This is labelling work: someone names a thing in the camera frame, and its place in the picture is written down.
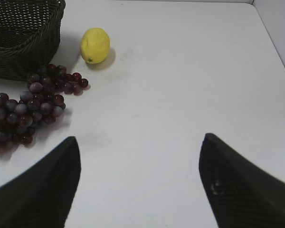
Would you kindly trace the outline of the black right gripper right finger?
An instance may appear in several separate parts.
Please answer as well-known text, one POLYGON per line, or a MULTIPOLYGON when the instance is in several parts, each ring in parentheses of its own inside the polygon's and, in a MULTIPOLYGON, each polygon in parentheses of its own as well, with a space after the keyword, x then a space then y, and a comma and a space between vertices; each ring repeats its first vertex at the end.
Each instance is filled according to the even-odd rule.
POLYGON ((205 134, 199 174, 220 228, 285 228, 285 183, 205 134))

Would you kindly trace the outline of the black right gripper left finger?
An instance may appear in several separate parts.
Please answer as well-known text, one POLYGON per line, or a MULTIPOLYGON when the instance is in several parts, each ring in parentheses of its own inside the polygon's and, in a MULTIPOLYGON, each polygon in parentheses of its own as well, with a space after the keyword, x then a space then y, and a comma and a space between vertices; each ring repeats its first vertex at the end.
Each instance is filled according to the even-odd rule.
POLYGON ((0 228, 63 228, 81 175, 74 136, 0 187, 0 228))

